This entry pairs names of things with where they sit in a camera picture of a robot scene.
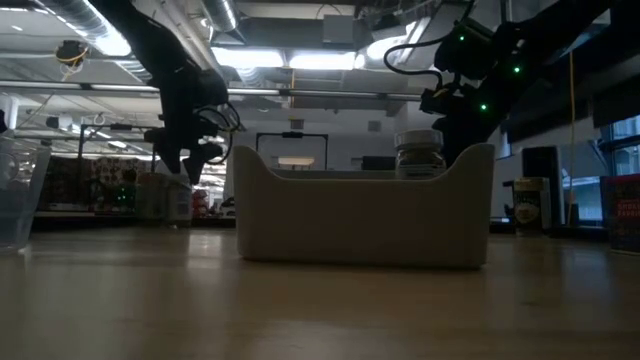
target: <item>glass jar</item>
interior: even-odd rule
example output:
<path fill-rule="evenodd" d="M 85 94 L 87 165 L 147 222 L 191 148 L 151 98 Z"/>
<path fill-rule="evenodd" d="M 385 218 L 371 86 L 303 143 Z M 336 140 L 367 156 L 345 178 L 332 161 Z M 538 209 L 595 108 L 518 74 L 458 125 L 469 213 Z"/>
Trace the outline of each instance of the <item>glass jar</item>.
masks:
<path fill-rule="evenodd" d="M 426 180 L 447 170 L 440 153 L 442 133 L 437 130 L 411 130 L 396 134 L 396 178 Z"/>

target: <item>can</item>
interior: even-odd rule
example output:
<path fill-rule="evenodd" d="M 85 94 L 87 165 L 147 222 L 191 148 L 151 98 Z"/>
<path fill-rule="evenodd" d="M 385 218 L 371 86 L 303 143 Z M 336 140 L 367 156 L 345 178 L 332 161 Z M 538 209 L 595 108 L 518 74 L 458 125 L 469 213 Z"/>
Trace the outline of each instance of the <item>can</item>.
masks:
<path fill-rule="evenodd" d="M 519 178 L 513 184 L 516 233 L 539 236 L 551 227 L 551 195 L 549 179 Z"/>

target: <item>white plastic bin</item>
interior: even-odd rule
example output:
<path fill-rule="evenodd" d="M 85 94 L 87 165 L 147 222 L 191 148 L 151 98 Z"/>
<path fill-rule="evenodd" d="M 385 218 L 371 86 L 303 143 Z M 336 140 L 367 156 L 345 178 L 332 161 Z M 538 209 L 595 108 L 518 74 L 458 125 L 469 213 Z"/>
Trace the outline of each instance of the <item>white plastic bin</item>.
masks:
<path fill-rule="evenodd" d="M 0 136 L 0 253 L 27 245 L 51 151 Z"/>

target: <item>wooden table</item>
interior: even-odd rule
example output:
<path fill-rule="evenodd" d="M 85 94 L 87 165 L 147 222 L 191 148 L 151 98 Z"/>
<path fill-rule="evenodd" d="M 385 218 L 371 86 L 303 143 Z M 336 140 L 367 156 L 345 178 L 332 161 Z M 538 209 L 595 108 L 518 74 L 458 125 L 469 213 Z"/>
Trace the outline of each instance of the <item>wooden table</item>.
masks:
<path fill-rule="evenodd" d="M 0 257 L 0 359 L 640 358 L 640 258 L 604 245 L 496 237 L 450 272 L 250 263 L 234 238 L 34 234 Z"/>

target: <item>jar lid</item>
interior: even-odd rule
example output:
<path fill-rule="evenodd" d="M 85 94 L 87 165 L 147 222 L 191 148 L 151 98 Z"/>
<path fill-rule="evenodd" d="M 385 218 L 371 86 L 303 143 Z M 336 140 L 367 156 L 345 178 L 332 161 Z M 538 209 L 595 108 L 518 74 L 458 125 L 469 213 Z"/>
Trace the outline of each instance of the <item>jar lid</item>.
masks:
<path fill-rule="evenodd" d="M 441 148 L 443 144 L 442 132 L 438 130 L 410 130 L 396 134 L 396 148 L 428 147 Z"/>

